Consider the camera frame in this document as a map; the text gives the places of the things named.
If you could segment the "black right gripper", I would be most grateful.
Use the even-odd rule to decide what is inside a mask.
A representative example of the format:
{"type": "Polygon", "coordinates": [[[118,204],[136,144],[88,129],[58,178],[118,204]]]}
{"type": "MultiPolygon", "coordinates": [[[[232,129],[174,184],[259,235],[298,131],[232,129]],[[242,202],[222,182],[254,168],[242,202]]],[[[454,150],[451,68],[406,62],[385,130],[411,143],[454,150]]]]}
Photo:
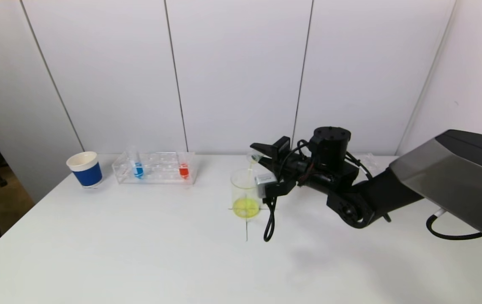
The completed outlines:
{"type": "Polygon", "coordinates": [[[307,168],[308,156],[302,153],[304,142],[291,147],[291,139],[281,137],[275,144],[253,143],[250,147],[264,155],[258,164],[280,176],[299,176],[307,168]]]}

